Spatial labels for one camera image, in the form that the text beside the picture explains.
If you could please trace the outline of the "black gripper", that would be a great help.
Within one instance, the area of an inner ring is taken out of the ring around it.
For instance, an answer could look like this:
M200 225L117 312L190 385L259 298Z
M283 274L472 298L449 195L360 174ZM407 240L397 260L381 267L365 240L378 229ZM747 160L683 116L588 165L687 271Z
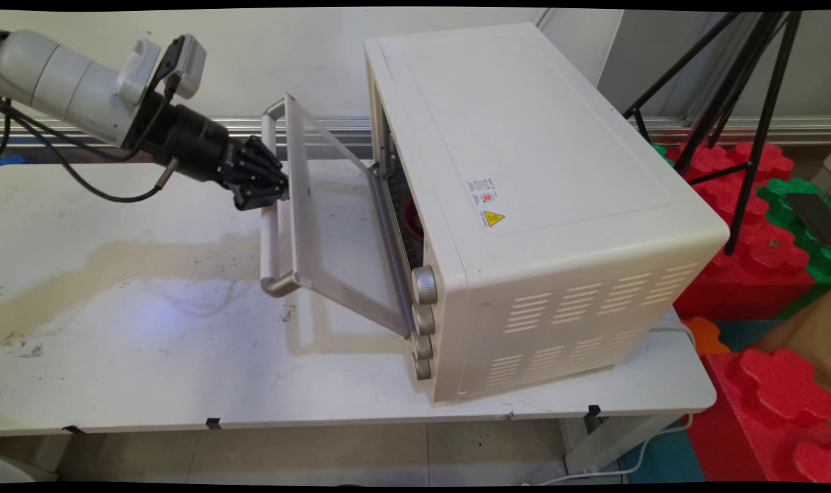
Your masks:
M290 180L276 155L258 138L232 138L222 125L183 104L166 104L158 92L140 106L140 150L166 166L177 161L177 172L199 182L231 184L238 210L268 208L287 200Z

